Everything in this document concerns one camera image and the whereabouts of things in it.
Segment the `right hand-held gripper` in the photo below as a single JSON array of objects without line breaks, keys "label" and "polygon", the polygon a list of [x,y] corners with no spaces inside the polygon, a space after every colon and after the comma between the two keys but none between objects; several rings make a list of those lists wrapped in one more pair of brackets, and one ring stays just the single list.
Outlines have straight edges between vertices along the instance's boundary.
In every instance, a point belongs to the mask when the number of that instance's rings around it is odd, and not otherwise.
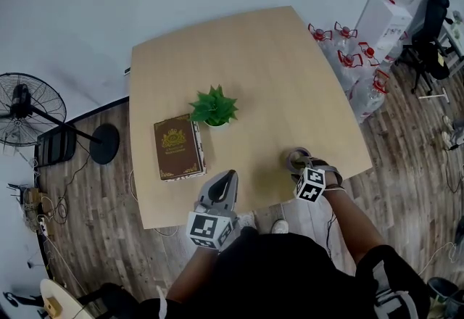
[{"label": "right hand-held gripper", "polygon": [[322,159],[293,153],[291,166],[297,170],[291,173],[291,179],[296,183],[296,199],[315,202],[324,191],[341,188],[343,178],[340,172]]}]

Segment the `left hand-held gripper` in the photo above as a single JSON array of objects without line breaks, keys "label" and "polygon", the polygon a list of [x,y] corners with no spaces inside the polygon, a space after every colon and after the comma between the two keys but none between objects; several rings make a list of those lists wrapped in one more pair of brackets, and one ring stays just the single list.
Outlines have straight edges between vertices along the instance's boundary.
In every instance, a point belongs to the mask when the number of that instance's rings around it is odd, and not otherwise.
[{"label": "left hand-held gripper", "polygon": [[238,221],[234,212],[238,184],[238,173],[226,170],[203,185],[186,224],[186,235],[196,246],[221,250],[226,245]]}]

